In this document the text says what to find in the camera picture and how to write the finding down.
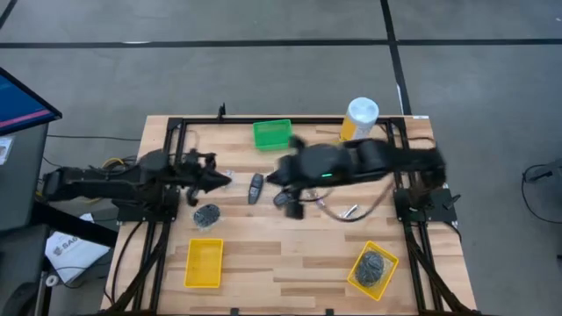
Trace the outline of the white printed paper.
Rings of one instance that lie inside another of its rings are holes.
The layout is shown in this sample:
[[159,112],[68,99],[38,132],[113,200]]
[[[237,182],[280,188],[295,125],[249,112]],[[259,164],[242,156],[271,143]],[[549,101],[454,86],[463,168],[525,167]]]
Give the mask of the white printed paper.
[[72,282],[111,248],[70,234],[54,232],[48,239],[45,255],[64,283]]

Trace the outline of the yellow plastic bin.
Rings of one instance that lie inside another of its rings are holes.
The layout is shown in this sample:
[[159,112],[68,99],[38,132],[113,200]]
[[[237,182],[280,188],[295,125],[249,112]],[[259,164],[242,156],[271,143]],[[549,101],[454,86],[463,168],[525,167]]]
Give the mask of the yellow plastic bin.
[[[355,270],[359,263],[359,260],[361,256],[367,251],[379,252],[384,257],[384,261],[385,261],[384,274],[381,277],[381,279],[372,287],[363,287],[358,283],[358,281],[355,278]],[[398,264],[399,264],[399,259],[396,256],[392,255],[391,253],[380,247],[375,242],[367,241],[360,255],[356,259],[350,273],[348,274],[347,281],[349,284],[359,289],[366,296],[376,301],[379,301],[382,298],[383,294],[385,293],[385,289],[387,285],[390,283],[393,277],[393,273],[398,267]]]
[[220,287],[223,248],[222,239],[190,239],[184,274],[186,288]]

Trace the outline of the grey cabinet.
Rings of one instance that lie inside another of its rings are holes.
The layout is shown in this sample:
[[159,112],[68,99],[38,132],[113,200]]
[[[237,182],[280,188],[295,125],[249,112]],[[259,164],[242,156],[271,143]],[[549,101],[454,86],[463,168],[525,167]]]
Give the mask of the grey cabinet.
[[27,226],[31,220],[48,125],[12,135],[8,159],[0,165],[0,232]]

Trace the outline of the bagged black mesh scrubber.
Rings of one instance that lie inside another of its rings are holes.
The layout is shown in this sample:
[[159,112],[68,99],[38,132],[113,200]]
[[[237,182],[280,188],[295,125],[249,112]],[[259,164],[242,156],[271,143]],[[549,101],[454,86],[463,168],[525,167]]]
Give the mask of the bagged black mesh scrubber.
[[214,204],[204,205],[193,213],[192,218],[198,228],[208,228],[220,219],[220,208]]
[[381,279],[384,269],[384,257],[379,252],[367,251],[359,260],[355,278],[363,287],[372,287]]

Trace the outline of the green plastic bin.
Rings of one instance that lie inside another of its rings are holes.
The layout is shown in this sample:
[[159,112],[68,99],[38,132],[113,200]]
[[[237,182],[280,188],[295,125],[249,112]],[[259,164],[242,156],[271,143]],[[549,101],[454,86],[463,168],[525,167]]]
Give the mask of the green plastic bin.
[[287,149],[292,136],[289,119],[261,121],[253,124],[255,147],[260,151]]

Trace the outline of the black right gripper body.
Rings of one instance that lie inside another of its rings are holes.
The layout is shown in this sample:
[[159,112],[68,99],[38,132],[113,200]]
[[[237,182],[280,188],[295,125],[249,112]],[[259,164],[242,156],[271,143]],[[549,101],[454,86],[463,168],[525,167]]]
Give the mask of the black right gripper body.
[[294,186],[312,189],[313,179],[306,173],[306,162],[313,157],[313,147],[306,147],[296,154],[282,156],[278,160],[278,184],[282,187]]

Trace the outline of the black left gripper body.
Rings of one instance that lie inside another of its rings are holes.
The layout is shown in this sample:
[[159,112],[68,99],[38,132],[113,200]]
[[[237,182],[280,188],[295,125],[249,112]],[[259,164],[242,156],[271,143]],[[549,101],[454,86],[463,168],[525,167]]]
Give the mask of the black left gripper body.
[[216,182],[212,180],[212,172],[216,169],[215,153],[200,153],[189,151],[182,154],[180,162],[171,167],[169,183],[180,186],[196,185],[200,190],[216,189]]

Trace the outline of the blue screen monitor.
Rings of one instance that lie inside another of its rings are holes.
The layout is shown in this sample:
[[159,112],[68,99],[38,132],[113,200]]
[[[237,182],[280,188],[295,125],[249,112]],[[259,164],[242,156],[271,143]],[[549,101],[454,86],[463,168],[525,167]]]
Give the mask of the blue screen monitor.
[[62,113],[0,67],[0,136],[62,118]]

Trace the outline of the white canister yellow label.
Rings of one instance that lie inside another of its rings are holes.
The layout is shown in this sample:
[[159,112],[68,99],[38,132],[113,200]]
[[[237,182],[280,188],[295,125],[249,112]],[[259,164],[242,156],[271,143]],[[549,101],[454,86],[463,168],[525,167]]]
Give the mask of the white canister yellow label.
[[359,140],[367,138],[379,115],[378,104],[367,98],[357,97],[349,105],[342,122],[339,140]]

